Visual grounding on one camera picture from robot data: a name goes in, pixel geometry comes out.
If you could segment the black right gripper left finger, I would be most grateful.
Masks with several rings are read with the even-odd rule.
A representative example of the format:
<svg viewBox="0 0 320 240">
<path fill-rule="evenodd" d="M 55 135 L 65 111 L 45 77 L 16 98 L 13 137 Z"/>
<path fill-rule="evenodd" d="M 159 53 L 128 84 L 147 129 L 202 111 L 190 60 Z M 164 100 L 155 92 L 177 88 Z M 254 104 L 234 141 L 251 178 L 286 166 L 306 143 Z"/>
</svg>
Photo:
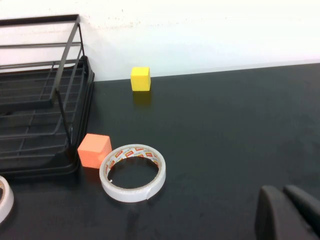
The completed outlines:
<svg viewBox="0 0 320 240">
<path fill-rule="evenodd" d="M 264 185 L 259 190 L 254 222 L 257 240 L 318 240 L 313 228 L 304 220 L 284 188 Z"/>
</svg>

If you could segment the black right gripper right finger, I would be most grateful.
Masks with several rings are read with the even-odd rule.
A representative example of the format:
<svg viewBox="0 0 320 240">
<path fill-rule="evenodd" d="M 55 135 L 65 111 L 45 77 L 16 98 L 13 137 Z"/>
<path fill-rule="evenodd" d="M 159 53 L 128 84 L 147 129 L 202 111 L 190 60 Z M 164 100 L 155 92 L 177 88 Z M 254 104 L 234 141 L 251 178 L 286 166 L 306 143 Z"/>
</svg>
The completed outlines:
<svg viewBox="0 0 320 240">
<path fill-rule="evenodd" d="M 316 234 L 320 233 L 320 201 L 313 195 L 295 185 L 283 188 L 285 195 L 291 200 L 304 220 Z"/>
</svg>

